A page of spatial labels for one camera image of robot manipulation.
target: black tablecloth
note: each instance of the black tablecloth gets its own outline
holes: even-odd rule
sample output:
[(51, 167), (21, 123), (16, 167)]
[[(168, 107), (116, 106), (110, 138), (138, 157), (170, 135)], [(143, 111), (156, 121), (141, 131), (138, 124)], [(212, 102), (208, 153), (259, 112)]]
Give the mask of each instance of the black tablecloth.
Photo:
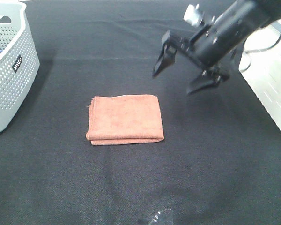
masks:
[[(151, 78), (197, 2), (233, 0), (27, 2), (41, 66), (0, 134), (0, 225), (134, 225), (162, 206), (175, 225), (281, 225), (281, 132), (240, 73), (186, 96), (200, 70), (179, 55)], [(164, 141), (91, 146), (91, 98), (127, 94), (158, 96)]]

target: orange towel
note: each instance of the orange towel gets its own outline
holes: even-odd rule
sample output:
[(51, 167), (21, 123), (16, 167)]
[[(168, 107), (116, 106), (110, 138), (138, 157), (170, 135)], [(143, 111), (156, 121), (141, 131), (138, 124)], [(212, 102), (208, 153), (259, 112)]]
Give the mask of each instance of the orange towel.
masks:
[(162, 141), (163, 125), (157, 97), (95, 96), (89, 107), (86, 138), (92, 145)]

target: robotic arm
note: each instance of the robotic arm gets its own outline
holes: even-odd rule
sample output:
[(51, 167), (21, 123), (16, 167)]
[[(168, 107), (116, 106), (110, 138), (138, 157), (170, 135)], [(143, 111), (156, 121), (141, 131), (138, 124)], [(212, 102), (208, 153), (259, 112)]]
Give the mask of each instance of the robotic arm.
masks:
[(281, 0), (237, 0), (217, 19), (205, 15), (198, 5), (189, 5), (184, 20), (200, 29), (191, 38), (170, 31), (164, 34), (153, 77), (174, 64), (175, 55), (180, 52), (202, 69), (202, 73), (190, 82), (188, 94), (217, 87), (229, 78), (229, 72), (220, 60), (255, 30), (278, 19), (281, 19)]

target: plastic basket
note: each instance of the plastic basket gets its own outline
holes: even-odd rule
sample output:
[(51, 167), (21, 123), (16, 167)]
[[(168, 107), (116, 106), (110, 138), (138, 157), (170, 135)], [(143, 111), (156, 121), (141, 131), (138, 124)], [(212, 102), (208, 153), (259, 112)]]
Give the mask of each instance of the plastic basket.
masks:
[(0, 2), (0, 16), (10, 19), (0, 23), (0, 132), (19, 109), (39, 67), (25, 8), (24, 3)]

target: clear plastic piece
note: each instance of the clear plastic piece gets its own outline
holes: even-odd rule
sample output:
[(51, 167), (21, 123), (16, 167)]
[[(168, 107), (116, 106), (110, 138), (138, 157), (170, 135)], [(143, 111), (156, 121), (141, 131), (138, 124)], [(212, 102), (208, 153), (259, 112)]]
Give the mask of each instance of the clear plastic piece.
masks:
[(161, 208), (154, 216), (148, 220), (148, 225), (173, 225), (174, 211)]

